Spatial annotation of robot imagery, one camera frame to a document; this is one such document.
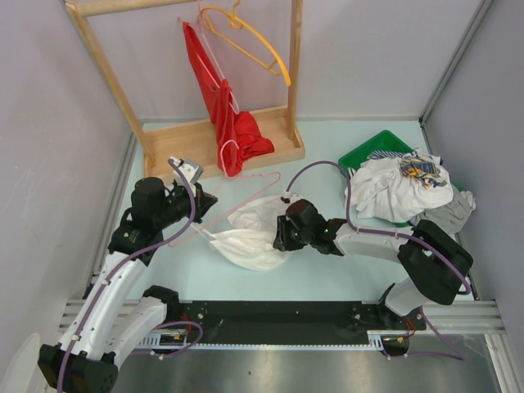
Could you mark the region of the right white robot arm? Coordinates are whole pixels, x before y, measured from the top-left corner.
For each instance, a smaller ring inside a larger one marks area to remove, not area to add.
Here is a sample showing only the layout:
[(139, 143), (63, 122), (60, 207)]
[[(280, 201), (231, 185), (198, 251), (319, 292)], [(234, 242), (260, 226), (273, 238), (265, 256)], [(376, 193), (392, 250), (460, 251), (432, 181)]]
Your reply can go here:
[(394, 231), (354, 227), (345, 219), (325, 219), (304, 198), (281, 199), (286, 209), (277, 217), (273, 248), (298, 251), (306, 246), (323, 255), (365, 255), (401, 265), (408, 277), (391, 284), (377, 305), (377, 318), (397, 328), (407, 315), (427, 303), (451, 305), (466, 292), (472, 256), (440, 227), (422, 220)]

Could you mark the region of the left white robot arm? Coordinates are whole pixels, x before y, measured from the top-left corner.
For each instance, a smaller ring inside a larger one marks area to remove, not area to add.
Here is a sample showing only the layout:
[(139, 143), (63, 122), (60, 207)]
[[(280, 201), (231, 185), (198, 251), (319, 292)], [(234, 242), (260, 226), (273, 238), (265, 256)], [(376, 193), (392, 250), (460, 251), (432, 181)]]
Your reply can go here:
[(121, 365), (139, 342), (157, 328), (168, 328), (187, 340), (203, 329), (183, 318), (178, 293), (152, 286), (124, 319), (117, 316), (130, 289), (166, 244), (164, 229), (184, 220), (201, 223), (218, 199), (199, 183), (159, 178), (136, 182), (131, 206), (113, 232), (102, 271), (73, 323), (54, 346), (42, 345), (38, 367), (47, 384), (59, 392), (109, 392)]

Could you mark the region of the pink wire hanger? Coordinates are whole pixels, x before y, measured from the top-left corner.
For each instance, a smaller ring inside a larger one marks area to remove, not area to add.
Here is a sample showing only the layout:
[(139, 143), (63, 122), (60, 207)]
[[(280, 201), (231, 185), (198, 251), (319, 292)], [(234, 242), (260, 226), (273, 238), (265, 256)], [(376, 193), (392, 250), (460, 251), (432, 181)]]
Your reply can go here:
[[(262, 196), (265, 192), (278, 184), (281, 178), (282, 172), (279, 170), (262, 172), (255, 171), (254, 173), (238, 174), (234, 177), (229, 177), (228, 173), (225, 173), (224, 178), (219, 182), (218, 186), (212, 192), (212, 194), (216, 197), (232, 197), (233, 200), (230, 202), (226, 201), (224, 203), (220, 202), (219, 214), (203, 224), (193, 224), (191, 233), (185, 235), (181, 239), (171, 241), (168, 244), (168, 247), (175, 248), (177, 246), (181, 246), (183, 243), (188, 242), (195, 236), (199, 234), (203, 235), (204, 230), (213, 228), (217, 223), (223, 219), (226, 219), (235, 210), (243, 207), (245, 204), (253, 201), (257, 197)], [(259, 187), (249, 188), (250, 184), (247, 184), (248, 190), (243, 192), (240, 189), (242, 182), (250, 182), (251, 180), (253, 180), (255, 185), (258, 185)]]

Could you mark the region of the white tank top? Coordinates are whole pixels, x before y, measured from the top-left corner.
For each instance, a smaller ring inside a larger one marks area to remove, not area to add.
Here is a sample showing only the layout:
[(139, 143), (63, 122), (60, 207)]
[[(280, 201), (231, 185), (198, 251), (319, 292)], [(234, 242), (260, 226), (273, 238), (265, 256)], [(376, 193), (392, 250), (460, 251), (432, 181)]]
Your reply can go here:
[(291, 256), (289, 251), (273, 247), (277, 218), (285, 214), (289, 205), (282, 196), (264, 196), (233, 211), (227, 217), (229, 230), (211, 233), (198, 224), (193, 227), (213, 250), (231, 263), (265, 272), (284, 264)]

